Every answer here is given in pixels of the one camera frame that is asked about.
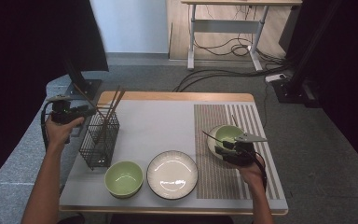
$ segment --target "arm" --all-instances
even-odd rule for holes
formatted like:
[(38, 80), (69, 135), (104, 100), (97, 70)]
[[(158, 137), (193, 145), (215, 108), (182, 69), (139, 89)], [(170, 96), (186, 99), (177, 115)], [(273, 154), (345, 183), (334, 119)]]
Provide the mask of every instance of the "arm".
[(21, 223), (54, 223), (58, 221), (60, 199), (60, 162), (65, 141), (72, 129), (83, 122), (75, 119), (65, 125), (58, 125), (48, 117), (48, 149), (34, 183)]
[[(264, 165), (261, 157), (257, 159)], [(243, 180), (248, 184), (249, 190), (253, 197), (254, 207), (254, 224), (272, 224), (271, 211), (269, 210), (269, 202), (267, 201), (266, 192), (263, 187), (263, 177), (258, 166), (253, 163), (247, 167), (235, 166), (240, 171)]]

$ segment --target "forearm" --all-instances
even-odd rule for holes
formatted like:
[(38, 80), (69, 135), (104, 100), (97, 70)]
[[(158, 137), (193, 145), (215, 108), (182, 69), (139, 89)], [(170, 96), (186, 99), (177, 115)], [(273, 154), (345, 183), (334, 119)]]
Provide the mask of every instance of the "forearm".
[(57, 223), (61, 152), (48, 147), (21, 223)]
[(254, 181), (249, 188), (253, 198), (254, 224), (274, 223), (262, 180)]

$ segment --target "gray carpet floor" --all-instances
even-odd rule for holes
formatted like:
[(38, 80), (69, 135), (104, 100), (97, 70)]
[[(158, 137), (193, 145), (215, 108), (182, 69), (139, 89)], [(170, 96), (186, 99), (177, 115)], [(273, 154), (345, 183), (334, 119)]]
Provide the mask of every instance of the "gray carpet floor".
[[(190, 72), (184, 62), (146, 59), (110, 58), (109, 72), (86, 72), (85, 78), (100, 78), (99, 93), (117, 85), (127, 91), (172, 91)], [(253, 71), (251, 64), (196, 63), (196, 69)], [(68, 76), (47, 86), (48, 97), (65, 93)], [(195, 92), (251, 93), (274, 158), (289, 205), (286, 216), (276, 223), (358, 223), (358, 155), (321, 108), (280, 104), (264, 77), (211, 77), (189, 86)], [(19, 223), (23, 208), (43, 158), (43, 148), (36, 143), (40, 136), (38, 117), (0, 170), (0, 223)], [(64, 183), (76, 156), (76, 146), (65, 150), (62, 163)], [(87, 223), (104, 223), (105, 214), (86, 214)], [(236, 224), (252, 222), (248, 216), (233, 216)]]

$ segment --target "desk foot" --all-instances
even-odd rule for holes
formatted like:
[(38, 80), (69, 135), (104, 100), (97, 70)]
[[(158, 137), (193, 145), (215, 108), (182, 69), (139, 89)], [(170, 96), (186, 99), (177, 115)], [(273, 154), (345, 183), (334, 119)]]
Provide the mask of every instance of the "desk foot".
[(191, 48), (188, 49), (187, 69), (190, 71), (194, 70), (194, 49), (191, 50)]
[(261, 67), (260, 61), (258, 60), (258, 53), (255, 51), (252, 53), (252, 46), (248, 46), (249, 54), (251, 55), (252, 61), (255, 65), (256, 71), (262, 71), (263, 68)]

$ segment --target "hand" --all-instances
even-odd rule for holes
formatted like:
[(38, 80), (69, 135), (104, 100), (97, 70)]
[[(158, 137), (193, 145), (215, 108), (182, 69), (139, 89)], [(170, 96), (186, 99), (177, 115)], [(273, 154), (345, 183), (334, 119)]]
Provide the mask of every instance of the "hand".
[[(266, 164), (264, 163), (263, 158), (261, 158), (259, 155), (256, 154), (256, 158), (260, 163), (263, 165), (263, 167), (266, 167)], [(243, 180), (250, 186), (253, 187), (255, 184), (263, 185), (263, 174), (258, 168), (258, 166), (253, 162), (249, 166), (237, 166), (234, 164), (229, 163), (231, 167), (234, 167), (240, 171), (240, 174), (243, 178)]]
[(82, 124), (84, 118), (78, 118), (72, 120), (68, 124), (58, 124), (51, 120), (51, 116), (48, 116), (46, 120), (46, 130), (48, 134), (48, 146), (52, 148), (63, 149), (66, 139), (75, 126)]

